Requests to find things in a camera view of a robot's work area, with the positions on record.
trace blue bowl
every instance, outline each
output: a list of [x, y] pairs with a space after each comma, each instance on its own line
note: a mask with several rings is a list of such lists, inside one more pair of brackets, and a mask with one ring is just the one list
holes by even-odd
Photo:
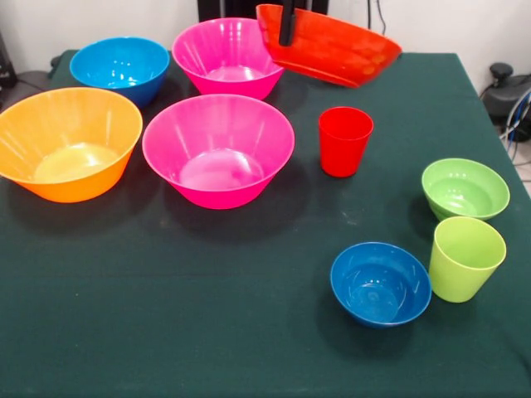
[[431, 299], [424, 266], [405, 250], [367, 242], [341, 253], [330, 270], [335, 297], [361, 324], [389, 328], [421, 315]]
[[163, 82], [169, 53], [141, 37], [114, 37], [79, 50], [70, 72], [83, 85], [113, 90], [139, 108], [149, 104]]

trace cup rim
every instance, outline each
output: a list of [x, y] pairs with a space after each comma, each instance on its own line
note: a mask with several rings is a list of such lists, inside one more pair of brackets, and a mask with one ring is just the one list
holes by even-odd
[[[448, 222], [455, 222], [455, 221], [459, 221], [459, 220], [462, 220], [462, 221], [466, 220], [468, 222], [473, 222], [473, 223], [476, 223], [478, 225], [482, 225], [483, 227], [487, 228], [490, 231], [493, 231], [498, 236], [499, 241], [503, 245], [503, 255], [501, 256], [501, 259], [498, 262], [496, 262], [494, 265], [491, 265], [490, 267], [486, 267], [486, 268], [470, 267], [469, 265], [464, 265], [464, 264], [460, 263], [459, 261], [456, 261], [456, 260], [452, 259], [441, 248], [441, 245], [439, 245], [439, 242], [437, 241], [437, 232], [443, 226], [443, 224], [447, 224]], [[484, 272], [484, 271], [487, 271], [487, 270], [490, 270], [490, 269], [496, 269], [497, 267], [499, 267], [505, 261], [505, 258], [507, 257], [507, 244], [505, 243], [504, 237], [493, 226], [491, 226], [490, 224], [486, 223], [485, 221], [479, 220], [479, 219], [474, 218], [474, 217], [453, 216], [453, 217], [448, 217], [445, 220], [441, 221], [437, 225], [437, 227], [435, 228], [435, 231], [433, 233], [433, 243], [437, 247], [437, 249], [441, 252], [441, 254], [445, 257], [445, 259], [451, 261], [455, 265], [460, 266], [461, 268], [469, 269], [470, 271], [475, 271], [475, 272]]]
[[[326, 129], [323, 128], [323, 125], [322, 125], [322, 119], [323, 119], [323, 116], [325, 114], [327, 114], [328, 112], [330, 111], [335, 111], [335, 110], [340, 110], [340, 109], [348, 109], [348, 110], [354, 110], [356, 111], [357, 113], [359, 114], [362, 114], [363, 116], [365, 116], [370, 122], [371, 122], [371, 126], [370, 126], [370, 129], [368, 129], [368, 131], [360, 136], [360, 137], [356, 137], [356, 138], [341, 138], [341, 137], [338, 137], [336, 135], [333, 135], [332, 133], [330, 133], [329, 131], [327, 131]], [[349, 142], [352, 142], [352, 141], [360, 141], [362, 139], [365, 139], [366, 137], [370, 136], [372, 133], [373, 133], [373, 130], [374, 130], [374, 120], [373, 118], [371, 117], [370, 114], [368, 114], [367, 112], [361, 110], [360, 108], [354, 108], [353, 106], [334, 106], [332, 108], [328, 108], [326, 109], [320, 116], [319, 116], [319, 131], [322, 132], [322, 133], [325, 133], [326, 135], [328, 135], [329, 137], [332, 137], [334, 139], [338, 139], [340, 141], [349, 141]]]

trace green cup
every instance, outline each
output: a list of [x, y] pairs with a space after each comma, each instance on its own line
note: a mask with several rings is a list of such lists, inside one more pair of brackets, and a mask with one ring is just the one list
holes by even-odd
[[472, 299], [507, 254], [504, 238], [471, 217], [450, 217], [435, 229], [430, 278], [433, 293], [452, 303]]

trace red cup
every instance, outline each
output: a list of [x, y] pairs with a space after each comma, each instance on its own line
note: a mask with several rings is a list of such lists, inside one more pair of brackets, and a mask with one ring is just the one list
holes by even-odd
[[362, 160], [374, 122], [360, 109], [339, 106], [319, 117], [321, 167], [334, 177], [350, 177]]

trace orange bowl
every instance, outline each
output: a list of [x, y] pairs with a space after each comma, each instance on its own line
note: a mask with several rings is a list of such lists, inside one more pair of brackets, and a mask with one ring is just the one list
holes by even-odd
[[261, 4], [256, 16], [265, 47], [277, 65], [336, 85], [357, 88], [402, 53], [397, 43], [376, 32], [299, 8], [291, 46], [281, 46], [282, 6]]
[[0, 175], [50, 201], [85, 201], [124, 173], [142, 115], [122, 95], [51, 90], [0, 114]]

